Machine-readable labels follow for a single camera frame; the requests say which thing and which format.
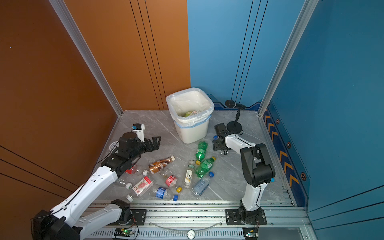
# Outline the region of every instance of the white trash can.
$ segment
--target white trash can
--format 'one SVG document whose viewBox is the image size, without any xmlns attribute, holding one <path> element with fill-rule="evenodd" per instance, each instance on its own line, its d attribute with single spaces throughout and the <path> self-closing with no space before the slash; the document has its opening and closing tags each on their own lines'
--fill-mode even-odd
<svg viewBox="0 0 384 240">
<path fill-rule="evenodd" d="M 167 96 L 167 104 L 176 131 L 184 143 L 191 143 L 207 135 L 209 119 L 215 105 L 200 88 L 189 88 Z M 184 117 L 189 111 L 199 113 Z"/>
</svg>

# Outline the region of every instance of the green plastic bottle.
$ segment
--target green plastic bottle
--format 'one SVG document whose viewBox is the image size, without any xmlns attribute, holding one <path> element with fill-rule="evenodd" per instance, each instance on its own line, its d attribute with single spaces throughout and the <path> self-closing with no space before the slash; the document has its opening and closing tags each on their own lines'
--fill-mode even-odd
<svg viewBox="0 0 384 240">
<path fill-rule="evenodd" d="M 199 142 L 199 146 L 196 151 L 196 165 L 200 165 L 201 160 L 205 158 L 205 153 L 207 152 L 208 144 L 204 141 Z"/>
<path fill-rule="evenodd" d="M 213 167 L 214 161 L 216 161 L 215 157 L 212 157 L 210 159 L 205 159 L 204 161 L 202 161 L 200 166 L 195 170 L 195 173 L 196 173 L 197 177 L 201 178 L 207 172 L 209 172 L 211 170 L 211 168 Z"/>
</svg>

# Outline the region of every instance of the marble floor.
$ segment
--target marble floor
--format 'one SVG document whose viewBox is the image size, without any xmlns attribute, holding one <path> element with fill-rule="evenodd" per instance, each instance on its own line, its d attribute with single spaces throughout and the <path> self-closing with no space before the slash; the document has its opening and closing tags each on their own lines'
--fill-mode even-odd
<svg viewBox="0 0 384 240">
<path fill-rule="evenodd" d="M 179 194 L 179 200 L 200 201 L 200 200 L 226 200 L 239 201 L 245 192 L 247 185 L 242 172 L 240 155 L 235 151 L 229 150 L 226 156 L 221 156 L 218 152 L 213 151 L 212 140 L 215 135 L 214 126 L 218 123 L 227 124 L 233 121 L 236 111 L 214 111 L 209 121 L 208 134 L 201 139 L 208 143 L 207 157 L 215 156 L 216 161 L 212 168 L 215 177 L 210 183 L 208 189 L 200 196 L 195 198 L 189 189 L 184 189 Z M 261 126 L 257 121 L 257 114 L 254 111 L 242 111 L 239 122 L 243 126 L 244 134 L 242 138 L 253 142 L 264 142 Z M 175 161 L 169 164 L 166 169 L 172 171 L 173 174 L 183 176 L 190 160 L 195 160 L 195 153 L 199 141 L 185 144 L 183 143 L 175 129 L 174 121 L 169 111 L 124 111 L 122 119 L 112 133 L 111 144 L 118 141 L 123 133 L 131 131 L 134 123 L 145 124 L 144 137 L 161 136 L 160 149 L 154 152 L 144 153 L 138 164 L 147 166 L 155 161 L 167 158 L 171 155 L 175 156 Z M 150 174 L 150 179 L 155 184 L 165 186 L 164 180 L 159 178 L 158 174 Z M 132 183 L 136 184 L 141 177 L 133 176 Z M 111 184 L 97 200 L 126 200 L 128 190 L 118 186 L 116 183 Z M 139 198 L 139 200 L 151 200 L 148 192 Z M 266 203 L 290 203 L 287 190 L 283 186 L 282 180 L 278 175 L 275 182 L 268 184 L 261 199 L 262 204 Z"/>
</svg>

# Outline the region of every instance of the bottle cap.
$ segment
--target bottle cap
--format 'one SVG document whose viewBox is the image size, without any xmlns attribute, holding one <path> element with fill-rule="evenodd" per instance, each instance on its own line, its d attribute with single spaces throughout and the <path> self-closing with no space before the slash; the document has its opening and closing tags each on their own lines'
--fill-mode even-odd
<svg viewBox="0 0 384 240">
<path fill-rule="evenodd" d="M 126 189 L 131 189 L 131 188 L 132 188 L 132 183 L 128 182 L 128 183 L 125 185 L 125 188 L 126 188 Z"/>
<path fill-rule="evenodd" d="M 130 202 L 133 201 L 133 198 L 131 197 L 131 195 L 127 195 L 127 199 L 128 199 L 128 201 L 130 201 Z"/>
</svg>

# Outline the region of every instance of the black line stripe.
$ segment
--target black line stripe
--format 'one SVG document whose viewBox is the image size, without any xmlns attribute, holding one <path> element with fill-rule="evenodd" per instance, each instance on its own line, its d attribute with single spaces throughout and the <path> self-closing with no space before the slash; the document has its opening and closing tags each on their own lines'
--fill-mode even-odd
<svg viewBox="0 0 384 240">
<path fill-rule="evenodd" d="M 331 228 L 331 227 L 339 227 L 339 226 L 344 226 L 344 225 L 349 225 L 349 224 L 354 224 L 354 223 L 359 223 L 359 222 L 368 222 L 368 221 L 382 219 L 382 218 L 384 218 L 384 217 L 376 217 L 376 218 L 371 218 L 371 219 L 367 219 L 367 220 L 350 222 L 350 223 L 345 223 L 345 224 L 339 224 L 339 225 L 330 226 L 330 227 L 322 227 L 322 228 L 318 228 L 318 229 L 314 229 L 314 230 L 321 230 L 321 229 L 326 229 L 326 228 Z"/>
<path fill-rule="evenodd" d="M 235 77 L 235 82 L 234 82 L 234 84 L 233 84 L 233 90 L 232 90 L 231 100 L 232 100 L 232 98 L 233 98 L 233 92 L 235 91 L 235 85 L 236 85 L 237 73 L 239 72 L 240 60 L 241 60 L 241 55 L 243 54 L 243 48 L 244 48 L 244 43 L 245 43 L 245 36 L 247 35 L 249 19 L 250 19 L 250 17 L 251 17 L 251 12 L 252 12 L 252 6 L 253 6 L 253 0 L 252 0 L 252 4 L 251 4 L 251 10 L 249 11 L 249 17 L 248 17 L 248 22 L 247 22 L 247 28 L 245 29 L 244 40 L 243 40 L 243 46 L 241 47 L 241 53 L 240 53 L 239 64 L 237 65 L 236 77 Z"/>
<path fill-rule="evenodd" d="M 11 152 L 11 153 L 13 153 L 13 154 L 15 154 L 15 155 L 18 156 L 18 157 L 21 157 L 22 159 L 24 159 L 24 160 L 26 160 L 26 161 L 32 163 L 33 165 L 36 165 L 36 166 L 38 166 L 39 168 L 44 169 L 44 170 L 46 170 L 47 172 L 52 173 L 53 175 L 55 175 L 55 176 L 57 176 L 57 177 L 59 177 L 59 178 L 65 180 L 65 181 L 67 181 L 67 182 L 69 182 L 69 183 L 71 183 L 71 184 L 73 184 L 73 185 L 75 185 L 76 187 L 79 187 L 79 186 L 77 186 L 76 184 L 74 184 L 73 182 L 68 181 L 68 180 L 66 180 L 66 179 L 63 178 L 63 177 L 60 177 L 60 176 L 57 175 L 57 174 L 54 174 L 53 172 L 49 171 L 48 169 L 43 168 L 42 166 L 40 166 L 40 165 L 38 165 L 38 164 L 36 164 L 36 163 L 34 163 L 34 162 L 32 162 L 32 161 L 26 159 L 25 157 L 20 156 L 19 154 L 15 153 L 15 152 L 12 152 L 12 151 L 9 150 L 8 148 L 5 148 L 5 147 L 3 147 L 3 146 L 1 146 L 1 145 L 0 145 L 0 147 L 2 147 L 2 148 L 4 148 L 5 150 L 7 150 L 7 151 L 9 151 L 9 152 Z"/>
<path fill-rule="evenodd" d="M 253 54 L 255 53 L 255 48 L 256 48 L 257 40 L 259 39 L 260 29 L 262 28 L 262 24 L 263 24 L 263 20 L 264 20 L 264 15 L 265 15 L 266 7 L 268 6 L 268 1 L 269 1 L 269 0 L 267 0 L 266 5 L 265 5 L 265 9 L 264 9 L 264 14 L 263 14 L 262 22 L 260 23 L 259 33 L 257 33 L 257 38 L 256 38 L 256 42 L 255 42 L 255 47 L 253 48 L 253 53 L 252 53 L 251 61 L 250 61 L 249 66 L 248 66 L 247 75 L 245 76 L 244 86 L 243 86 L 243 90 L 241 91 L 241 95 L 240 95 L 239 102 L 241 101 L 241 97 L 243 96 L 245 83 L 246 83 L 246 81 L 247 81 L 247 77 L 248 77 L 248 73 L 249 73 L 249 68 L 251 67 L 251 63 L 252 63 L 252 59 L 253 59 Z"/>
<path fill-rule="evenodd" d="M 149 46 L 149 41 L 148 41 L 147 31 L 145 30 L 145 25 L 144 25 L 143 15 L 141 14 L 141 9 L 140 9 L 139 0 L 137 0 L 137 4 L 139 5 L 139 11 L 140 11 L 140 16 L 141 16 L 141 21 L 143 22 L 145 38 L 147 39 L 147 44 L 148 44 L 149 54 L 150 54 L 150 56 L 151 56 L 151 61 L 152 61 L 152 66 L 153 66 L 153 71 L 155 72 L 155 77 L 156 77 L 156 82 L 157 82 L 157 88 L 159 89 L 159 94 L 160 94 L 161 104 L 163 105 L 163 110 L 165 110 L 164 102 L 163 102 L 163 98 L 162 98 L 162 96 L 161 96 L 161 91 L 160 91 L 159 81 L 158 81 L 158 79 L 157 79 L 157 74 L 156 74 L 155 64 L 154 64 L 154 62 L 153 62 L 153 57 L 152 57 L 152 53 L 151 53 L 151 47 Z"/>
<path fill-rule="evenodd" d="M 336 203 L 338 203 L 338 202 L 341 202 L 341 201 L 344 201 L 344 200 L 347 200 L 347 199 L 350 199 L 350 198 L 356 197 L 356 196 L 358 196 L 358 195 L 361 195 L 361 194 L 364 194 L 364 193 L 367 193 L 367 192 L 370 192 L 370 191 L 373 191 L 373 190 L 379 189 L 379 188 L 381 188 L 381 187 L 384 187 L 384 185 L 381 185 L 381 186 L 378 186 L 378 187 L 372 188 L 372 189 L 370 189 L 370 190 L 367 190 L 367 191 L 365 191 L 365 192 L 361 192 L 361 193 L 359 193 L 359 194 L 356 194 L 356 195 L 353 195 L 353 196 L 350 196 L 350 197 L 347 197 L 347 198 L 341 199 L 341 200 L 339 200 L 339 201 L 337 201 L 337 202 L 333 202 L 333 203 L 331 203 L 331 204 L 327 204 L 327 205 L 325 205 L 325 206 L 322 206 L 322 207 L 319 207 L 319 208 L 313 209 L 313 210 L 311 210 L 311 211 L 308 211 L 308 212 L 313 212 L 313 211 L 316 211 L 316 210 L 322 209 L 323 207 L 328 207 L 328 206 L 330 206 L 330 205 L 332 205 L 332 204 L 336 204 Z"/>
<path fill-rule="evenodd" d="M 164 98 L 166 98 L 166 90 L 164 88 L 164 82 L 163 82 L 163 76 L 161 75 L 161 69 L 160 69 L 160 63 L 159 63 L 159 57 L 157 56 L 157 50 L 156 50 L 156 45 L 155 45 L 155 39 L 153 37 L 153 32 L 152 32 L 152 26 L 151 26 L 151 20 L 149 19 L 149 13 L 148 13 L 148 8 L 147 8 L 147 1 L 144 0 L 145 2 L 145 8 L 147 9 L 147 15 L 148 15 L 148 21 L 149 21 L 149 27 L 151 29 L 151 34 L 152 34 L 152 40 L 153 40 L 153 46 L 155 47 L 155 54 L 157 58 L 157 64 L 159 66 L 159 71 L 160 71 L 160 79 L 161 79 L 161 84 L 163 85 L 163 91 L 164 91 Z"/>
<path fill-rule="evenodd" d="M 157 99 L 156 90 L 155 90 L 155 85 L 153 84 L 151 71 L 149 70 L 149 65 L 148 65 L 148 61 L 147 61 L 147 56 L 145 55 L 143 42 L 141 41 L 141 36 L 140 36 L 140 32 L 139 32 L 139 27 L 138 27 L 138 25 L 137 25 L 137 21 L 136 21 L 135 13 L 133 12 L 133 7 L 132 7 L 132 2 L 131 2 L 131 0 L 129 0 L 129 3 L 131 4 L 131 9 L 132 9 L 132 13 L 133 13 L 133 18 L 135 19 L 136 28 L 137 28 L 137 33 L 139 34 L 139 38 L 140 38 L 140 42 L 141 42 L 141 47 L 143 48 L 143 53 L 144 53 L 144 57 L 145 57 L 145 62 L 147 63 L 149 76 L 150 76 L 151 81 L 152 81 L 153 91 L 155 92 L 155 97 L 156 97 L 156 101 L 157 101 L 157 106 L 159 107 L 159 110 L 160 110 L 159 100 Z"/>
<path fill-rule="evenodd" d="M 70 191 L 70 192 L 73 192 L 73 191 L 71 191 L 71 190 L 69 190 L 69 189 L 66 189 L 65 187 L 62 187 L 62 186 L 60 186 L 60 185 L 58 185 L 58 184 L 56 184 L 56 183 L 54 183 L 54 182 L 51 182 L 51 181 L 49 181 L 49 180 L 47 180 L 47 179 L 45 179 L 45 178 L 42 178 L 42 177 L 40 177 L 40 176 L 38 176 L 38 175 L 36 175 L 36 174 L 34 174 L 34 173 L 31 173 L 31 172 L 29 172 L 29 171 L 27 171 L 27 170 L 25 170 L 25 169 L 23 169 L 23 168 L 21 168 L 21 167 L 18 167 L 18 166 L 14 165 L 14 164 L 12 164 L 12 163 L 10 163 L 10 162 L 7 162 L 7 161 L 5 161 L 5 160 L 3 160 L 3 159 L 1 159 L 1 158 L 0 158 L 0 161 L 3 161 L 3 162 L 5 162 L 5 163 L 8 163 L 9 165 L 12 165 L 12 166 L 14 166 L 14 167 L 17 167 L 17 168 L 20 169 L 20 170 L 23 170 L 23 171 L 25 171 L 25 172 L 27 172 L 27 173 L 30 173 L 30 174 L 32 174 L 32 175 L 34 175 L 34 176 L 36 176 L 36 177 L 38 177 L 38 178 L 41 178 L 41 179 L 43 179 L 43 180 L 46 180 L 47 182 L 50 182 L 50 183 L 52 183 L 52 184 L 54 184 L 54 185 L 56 185 L 56 186 L 58 186 L 58 187 L 64 188 L 65 190 L 68 190 L 68 191 Z"/>
<path fill-rule="evenodd" d="M 257 16 L 259 15 L 259 9 L 260 9 L 260 4 L 261 4 L 261 3 L 262 3 L 262 0 L 260 0 L 260 2 L 259 2 L 259 7 L 257 8 L 257 13 L 256 13 L 256 18 L 255 18 L 255 23 L 253 24 L 253 29 L 252 29 L 252 34 L 251 34 L 251 40 L 249 40 L 248 50 L 247 50 L 247 54 L 246 54 L 246 56 L 245 56 L 245 61 L 244 61 L 244 66 L 243 66 L 243 71 L 242 71 L 242 73 L 241 73 L 240 82 L 239 82 L 239 88 L 237 89 L 237 94 L 236 94 L 235 102 L 237 101 L 237 95 L 239 94 L 239 90 L 240 90 L 240 86 L 241 86 L 241 79 L 243 78 L 244 68 L 245 68 L 245 65 L 246 65 L 246 63 L 247 63 L 249 47 L 251 46 L 252 37 L 253 37 L 253 31 L 255 30 L 256 20 L 257 20 Z"/>
<path fill-rule="evenodd" d="M 375 204 L 371 204 L 371 205 L 367 205 L 367 206 L 364 206 L 364 207 L 359 207 L 359 208 L 356 208 L 356 209 L 348 210 L 348 211 L 341 212 L 341 213 L 338 213 L 338 214 L 333 214 L 333 215 L 330 215 L 330 216 L 327 216 L 327 217 L 333 217 L 333 216 L 336 216 L 336 215 L 339 215 L 339 214 L 344 214 L 344 213 L 347 213 L 347 212 L 352 212 L 352 211 L 355 211 L 355 210 L 359 210 L 359 209 L 363 209 L 363 208 L 366 208 L 366 207 L 371 207 L 371 206 L 379 205 L 379 204 L 382 204 L 382 203 L 384 203 L 384 201 L 383 202 L 378 202 L 378 203 L 375 203 Z M 318 219 L 315 219 L 315 220 L 311 220 L 311 222 L 317 221 L 317 220 L 320 220 L 320 219 L 325 219 L 327 217 L 322 217 L 322 218 L 318 218 Z"/>
<path fill-rule="evenodd" d="M 4 173 L 0 173 L 0 174 L 1 174 L 1 175 L 3 175 L 3 176 L 6 176 L 6 177 L 12 178 L 13 180 L 16 180 L 16 181 L 19 181 L 19 182 L 25 183 L 25 184 L 27 184 L 27 185 L 29 185 L 29 186 L 32 186 L 32 187 L 38 188 L 38 189 L 40 189 L 40 190 L 43 190 L 43 191 L 46 191 L 46 192 L 52 193 L 52 194 L 54 194 L 54 195 L 56 195 L 56 196 L 59 196 L 59 197 L 65 198 L 65 197 L 63 197 L 63 196 L 60 196 L 60 195 L 58 195 L 58 194 L 56 194 L 56 193 L 50 192 L 50 191 L 48 191 L 48 190 L 45 190 L 45 189 L 42 189 L 42 188 L 39 188 L 39 187 L 36 187 L 36 186 L 34 186 L 34 185 L 32 185 L 32 184 L 29 184 L 29 183 L 27 183 L 27 182 L 24 182 L 24 181 L 18 180 L 18 179 L 14 178 L 14 177 L 11 177 L 11 176 L 8 176 L 8 175 L 5 175 Z"/>
</svg>

